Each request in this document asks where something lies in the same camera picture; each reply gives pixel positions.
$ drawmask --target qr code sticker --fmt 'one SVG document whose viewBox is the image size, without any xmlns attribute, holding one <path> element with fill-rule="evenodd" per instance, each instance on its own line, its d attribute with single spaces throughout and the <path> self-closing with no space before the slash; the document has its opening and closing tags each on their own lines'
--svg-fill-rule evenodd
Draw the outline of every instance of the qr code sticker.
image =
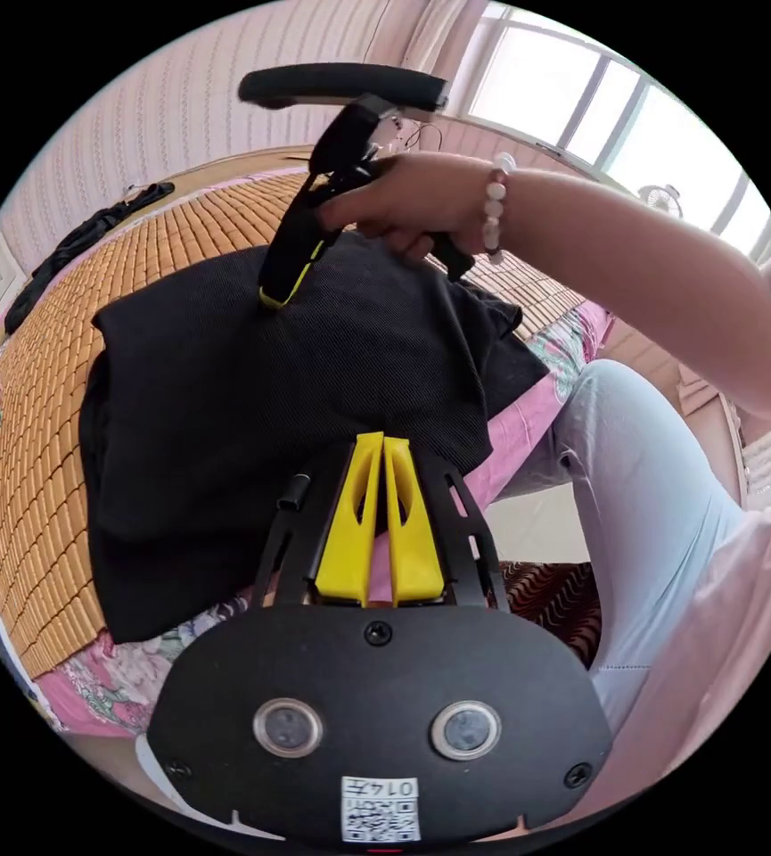
<svg viewBox="0 0 771 856">
<path fill-rule="evenodd" d="M 420 841 L 416 778 L 353 778 L 340 781 L 343 840 L 360 844 Z"/>
</svg>

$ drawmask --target light blue pants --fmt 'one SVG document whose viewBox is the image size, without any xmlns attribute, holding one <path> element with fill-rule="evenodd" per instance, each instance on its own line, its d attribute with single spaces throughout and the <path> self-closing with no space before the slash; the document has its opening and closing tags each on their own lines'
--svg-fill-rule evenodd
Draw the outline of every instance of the light blue pants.
<svg viewBox="0 0 771 856">
<path fill-rule="evenodd" d="M 702 572 L 744 512 L 667 400 L 608 359 L 586 367 L 502 498 L 565 482 L 572 483 L 602 605 L 590 674 L 616 734 Z"/>
</svg>

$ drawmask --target bamboo mat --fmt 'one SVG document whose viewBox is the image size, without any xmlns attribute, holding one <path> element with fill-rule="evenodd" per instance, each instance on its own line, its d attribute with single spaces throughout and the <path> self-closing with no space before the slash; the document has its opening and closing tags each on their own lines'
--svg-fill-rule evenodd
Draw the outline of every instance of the bamboo mat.
<svg viewBox="0 0 771 856">
<path fill-rule="evenodd" d="M 195 262 L 268 243 L 303 179 L 272 176 L 182 200 L 139 221 L 70 271 L 0 361 L 0 613 L 32 678 L 103 629 L 92 582 L 78 414 L 103 338 L 102 306 Z M 517 259 L 467 277 L 524 307 L 529 338 L 583 299 Z"/>
</svg>

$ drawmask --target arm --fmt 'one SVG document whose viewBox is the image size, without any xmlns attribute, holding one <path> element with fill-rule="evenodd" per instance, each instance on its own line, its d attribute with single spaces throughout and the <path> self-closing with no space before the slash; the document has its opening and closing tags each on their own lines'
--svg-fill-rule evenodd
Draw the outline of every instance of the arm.
<svg viewBox="0 0 771 856">
<path fill-rule="evenodd" d="M 513 173 L 502 245 L 771 416 L 771 265 L 602 185 Z"/>
</svg>

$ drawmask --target black cloth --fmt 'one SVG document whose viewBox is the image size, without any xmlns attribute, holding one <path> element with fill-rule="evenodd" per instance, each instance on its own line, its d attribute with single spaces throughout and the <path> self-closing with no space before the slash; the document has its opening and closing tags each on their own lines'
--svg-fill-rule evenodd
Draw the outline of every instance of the black cloth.
<svg viewBox="0 0 771 856">
<path fill-rule="evenodd" d="M 29 316 L 29 312 L 43 296 L 46 286 L 72 260 L 93 247 L 107 232 L 123 223 L 127 217 L 173 192 L 174 185 L 170 181 L 149 185 L 129 202 L 116 202 L 111 208 L 97 211 L 77 226 L 59 243 L 40 267 L 32 271 L 31 281 L 17 295 L 17 299 L 4 317 L 4 331 L 11 336 L 20 328 L 22 322 Z"/>
<path fill-rule="evenodd" d="M 258 303 L 265 247 L 117 300 L 79 418 L 94 584 L 117 643 L 152 638 L 252 583 L 287 481 L 362 432 L 462 473 L 488 419 L 546 374 L 521 310 L 340 237 L 292 303 Z"/>
</svg>

